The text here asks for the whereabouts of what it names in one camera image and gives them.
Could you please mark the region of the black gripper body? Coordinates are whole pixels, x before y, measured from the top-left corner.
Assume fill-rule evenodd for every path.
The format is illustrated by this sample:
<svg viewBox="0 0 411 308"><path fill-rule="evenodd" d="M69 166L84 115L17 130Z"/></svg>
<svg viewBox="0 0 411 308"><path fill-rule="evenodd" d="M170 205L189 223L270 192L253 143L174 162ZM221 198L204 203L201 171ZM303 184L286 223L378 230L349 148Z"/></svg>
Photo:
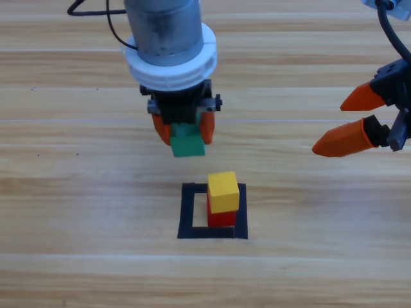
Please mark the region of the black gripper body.
<svg viewBox="0 0 411 308"><path fill-rule="evenodd" d="M177 91L153 90L143 85L139 90L143 96L150 96L148 113L160 115L163 124L195 124L198 113L221 111L221 97L219 94L213 97L210 79Z"/></svg>
<svg viewBox="0 0 411 308"><path fill-rule="evenodd" d="M399 110L386 143L392 151L402 150L410 138L410 64L399 59L380 67L370 84L388 107Z"/></svg>

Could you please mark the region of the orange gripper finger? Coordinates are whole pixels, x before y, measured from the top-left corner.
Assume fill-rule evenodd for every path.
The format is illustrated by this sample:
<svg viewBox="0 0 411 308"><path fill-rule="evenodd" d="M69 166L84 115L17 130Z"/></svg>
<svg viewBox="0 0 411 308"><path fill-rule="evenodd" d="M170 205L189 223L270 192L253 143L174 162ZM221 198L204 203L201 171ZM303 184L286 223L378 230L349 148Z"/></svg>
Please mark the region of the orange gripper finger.
<svg viewBox="0 0 411 308"><path fill-rule="evenodd" d="M152 114L153 124L155 130L157 131L161 140L167 144L168 146L171 145L170 137L171 137L171 125L164 124L162 120L162 116L158 114Z"/></svg>
<svg viewBox="0 0 411 308"><path fill-rule="evenodd" d="M390 128L371 115L327 131L312 147L323 157L344 157L371 148L387 147Z"/></svg>
<svg viewBox="0 0 411 308"><path fill-rule="evenodd" d="M200 114L199 129L204 144L211 144L215 129L214 112L202 112Z"/></svg>
<svg viewBox="0 0 411 308"><path fill-rule="evenodd" d="M357 86L341 104L341 111L371 111L385 105L383 98L371 88L367 82Z"/></svg>

